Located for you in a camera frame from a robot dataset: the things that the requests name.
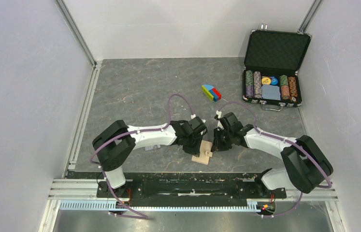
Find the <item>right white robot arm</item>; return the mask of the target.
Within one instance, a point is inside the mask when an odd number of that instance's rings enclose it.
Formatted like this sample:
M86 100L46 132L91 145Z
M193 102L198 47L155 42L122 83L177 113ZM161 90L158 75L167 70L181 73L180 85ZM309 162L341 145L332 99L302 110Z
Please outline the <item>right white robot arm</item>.
M283 161L283 168L269 168L255 178L254 190L260 197L267 197L282 188L308 194L315 188L322 188L322 182L328 181L333 174L331 163L310 136L282 137L252 124L243 126L234 113L223 115L217 111L215 119L218 124L214 129L213 152L227 151L237 145Z

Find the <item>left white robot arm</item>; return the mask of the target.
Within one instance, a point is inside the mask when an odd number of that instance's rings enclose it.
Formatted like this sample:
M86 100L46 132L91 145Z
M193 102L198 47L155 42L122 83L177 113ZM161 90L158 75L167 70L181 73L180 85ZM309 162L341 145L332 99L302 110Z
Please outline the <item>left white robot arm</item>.
M127 192L122 166L132 151L152 145L178 145L185 153L198 155L205 134L205 121L198 116L147 127L117 120L92 141L92 146L98 159L96 165L100 166L109 191L121 197Z

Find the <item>beige card holder wallet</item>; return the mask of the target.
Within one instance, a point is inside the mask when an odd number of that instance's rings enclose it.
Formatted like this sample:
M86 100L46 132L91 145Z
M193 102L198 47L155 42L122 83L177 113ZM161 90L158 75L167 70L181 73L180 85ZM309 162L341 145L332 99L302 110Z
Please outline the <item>beige card holder wallet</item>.
M200 164L208 165L210 158L213 156L211 151L212 143L203 140L200 146L200 152L198 155L193 155L191 160Z

